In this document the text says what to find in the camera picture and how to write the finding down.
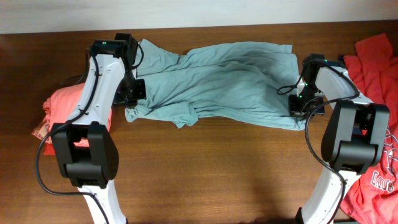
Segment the light grey-blue t-shirt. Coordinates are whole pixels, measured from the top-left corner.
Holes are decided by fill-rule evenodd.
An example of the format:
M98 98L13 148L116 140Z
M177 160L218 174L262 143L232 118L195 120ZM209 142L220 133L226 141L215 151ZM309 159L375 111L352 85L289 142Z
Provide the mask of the light grey-blue t-shirt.
M201 118L236 121L301 131L304 123L290 115L287 95L278 88L299 77L290 44L235 42L196 48L184 55L142 40L138 77L146 98L125 110L128 122L139 118L191 126Z

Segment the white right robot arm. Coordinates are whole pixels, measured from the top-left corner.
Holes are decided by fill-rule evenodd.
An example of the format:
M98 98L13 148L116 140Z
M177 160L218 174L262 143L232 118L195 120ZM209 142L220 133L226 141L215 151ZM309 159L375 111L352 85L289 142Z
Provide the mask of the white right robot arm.
M386 105L375 104L360 92L341 62L307 58L295 88L297 99L305 105L317 92L327 99L306 112L305 140L323 170L311 197L298 209L295 222L333 223L348 190L379 163L390 112ZM327 105L333 111L317 155L310 144L309 122Z

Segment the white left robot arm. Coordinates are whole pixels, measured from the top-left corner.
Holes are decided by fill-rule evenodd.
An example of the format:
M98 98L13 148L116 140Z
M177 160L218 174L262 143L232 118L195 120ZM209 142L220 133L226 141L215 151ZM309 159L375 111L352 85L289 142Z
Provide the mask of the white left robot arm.
M61 175L84 196L95 223L127 223L114 180L119 153L108 131L112 106L130 106L146 98L143 79L137 78L138 42L96 40L90 47L83 92L64 123L55 123L50 136Z

